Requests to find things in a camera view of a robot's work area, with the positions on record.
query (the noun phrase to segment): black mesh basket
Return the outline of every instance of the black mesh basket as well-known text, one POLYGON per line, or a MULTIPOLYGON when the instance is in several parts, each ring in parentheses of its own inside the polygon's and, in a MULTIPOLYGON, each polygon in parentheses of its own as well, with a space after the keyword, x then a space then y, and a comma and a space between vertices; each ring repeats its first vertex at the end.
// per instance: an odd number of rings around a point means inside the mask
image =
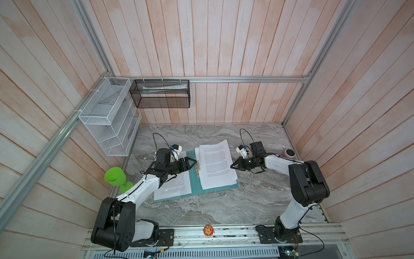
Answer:
POLYGON ((130 94, 137 108, 189 108, 188 80, 134 80, 130 94))

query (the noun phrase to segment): paper sheet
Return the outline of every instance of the paper sheet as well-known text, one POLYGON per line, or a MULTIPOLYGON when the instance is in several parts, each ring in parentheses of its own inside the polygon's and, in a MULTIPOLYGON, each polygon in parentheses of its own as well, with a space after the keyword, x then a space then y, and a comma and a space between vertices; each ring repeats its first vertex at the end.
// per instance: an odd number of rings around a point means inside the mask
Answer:
MULTIPOLYGON (((186 157, 185 151, 180 152, 180 158, 186 157)), ((190 174, 188 171, 178 174, 176 178, 169 182, 165 182, 159 189, 154 191, 154 200, 161 200, 165 198, 181 196, 191 193, 190 174)))
POLYGON ((235 169, 230 168, 233 162, 227 140, 215 145, 201 145, 195 153, 199 156, 199 176, 203 190, 236 183, 237 174, 235 169))

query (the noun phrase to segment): marble tabletop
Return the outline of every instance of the marble tabletop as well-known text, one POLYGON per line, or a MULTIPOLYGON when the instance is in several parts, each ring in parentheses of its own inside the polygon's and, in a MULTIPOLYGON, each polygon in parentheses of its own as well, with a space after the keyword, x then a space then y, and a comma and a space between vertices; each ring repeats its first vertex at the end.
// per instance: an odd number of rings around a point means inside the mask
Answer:
MULTIPOLYGON (((262 141, 267 152, 282 154, 290 143, 282 126, 275 123, 254 124, 191 124, 191 125, 142 125, 132 149, 125 174, 134 184, 154 159, 155 144, 152 134, 161 134, 170 145, 178 144, 183 151, 194 150, 202 144, 216 144, 227 139, 235 161, 239 154, 236 147, 242 144, 239 130, 244 128, 255 141, 262 141)), ((250 136, 242 131, 245 144, 250 136)), ((167 147, 156 136, 158 148, 167 147)), ((273 224, 276 217, 287 208, 292 194, 289 177, 276 171, 252 174, 237 171, 239 188, 153 203, 152 195, 138 208, 137 220, 150 219, 160 225, 204 224, 273 224)), ((324 222, 319 207, 309 211, 303 222, 324 222)))

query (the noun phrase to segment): wooden wall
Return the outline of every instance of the wooden wall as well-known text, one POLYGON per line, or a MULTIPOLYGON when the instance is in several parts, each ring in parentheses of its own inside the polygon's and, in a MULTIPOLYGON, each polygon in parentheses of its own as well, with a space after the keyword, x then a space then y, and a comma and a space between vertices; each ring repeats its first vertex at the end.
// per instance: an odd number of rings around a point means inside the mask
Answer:
POLYGON ((287 124, 358 258, 414 256, 413 14, 413 0, 361 1, 287 124))
MULTIPOLYGON (((116 75, 305 75, 345 0, 83 0, 116 75)), ((192 84, 143 123, 281 122, 300 84, 192 84)))
MULTIPOLYGON (((0 198, 104 68, 70 1, 0 1, 0 198)), ((77 258, 119 165, 80 125, 0 234, 3 258, 77 258)))

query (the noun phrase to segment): orange round sticker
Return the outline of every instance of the orange round sticker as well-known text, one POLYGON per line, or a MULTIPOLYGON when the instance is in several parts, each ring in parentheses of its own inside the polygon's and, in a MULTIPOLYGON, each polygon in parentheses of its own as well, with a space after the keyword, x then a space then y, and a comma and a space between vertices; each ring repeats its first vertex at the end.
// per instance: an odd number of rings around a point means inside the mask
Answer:
POLYGON ((204 235, 211 237, 214 234, 214 228, 210 225, 204 227, 204 235))

